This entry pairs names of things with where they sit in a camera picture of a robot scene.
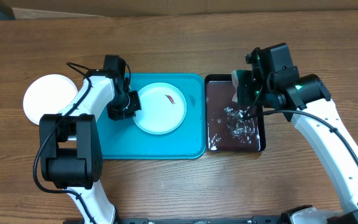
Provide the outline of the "green sponge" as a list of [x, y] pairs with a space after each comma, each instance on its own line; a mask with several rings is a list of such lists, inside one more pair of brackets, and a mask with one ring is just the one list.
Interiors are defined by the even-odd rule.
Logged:
[[248, 105], [252, 97], [252, 72], [250, 70], [235, 70], [231, 72], [231, 80], [236, 90], [232, 100], [239, 105]]

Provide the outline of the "light blue plate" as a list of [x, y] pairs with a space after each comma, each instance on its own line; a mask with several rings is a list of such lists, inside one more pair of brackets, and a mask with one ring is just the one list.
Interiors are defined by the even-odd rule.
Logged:
[[186, 116], [183, 93], [169, 83], [151, 83], [139, 90], [141, 110], [135, 124], [149, 134], [167, 134], [178, 128]]

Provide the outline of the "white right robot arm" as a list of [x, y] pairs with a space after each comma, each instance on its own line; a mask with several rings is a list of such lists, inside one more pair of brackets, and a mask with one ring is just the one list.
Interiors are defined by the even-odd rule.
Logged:
[[281, 113], [310, 144], [336, 190], [342, 210], [303, 205], [280, 215], [280, 223], [358, 223], [358, 146], [321, 79], [300, 76], [286, 43], [255, 48], [245, 56], [251, 70], [236, 70], [240, 105], [258, 107], [256, 117]]

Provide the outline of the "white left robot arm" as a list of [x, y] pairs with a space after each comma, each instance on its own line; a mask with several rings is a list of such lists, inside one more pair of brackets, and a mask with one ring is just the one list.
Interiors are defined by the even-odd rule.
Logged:
[[118, 223], [100, 178], [103, 168], [98, 118], [131, 118], [140, 110], [139, 97], [125, 75], [86, 75], [68, 106], [40, 119], [40, 148], [34, 159], [36, 186], [50, 194], [67, 194], [83, 216], [83, 223]]

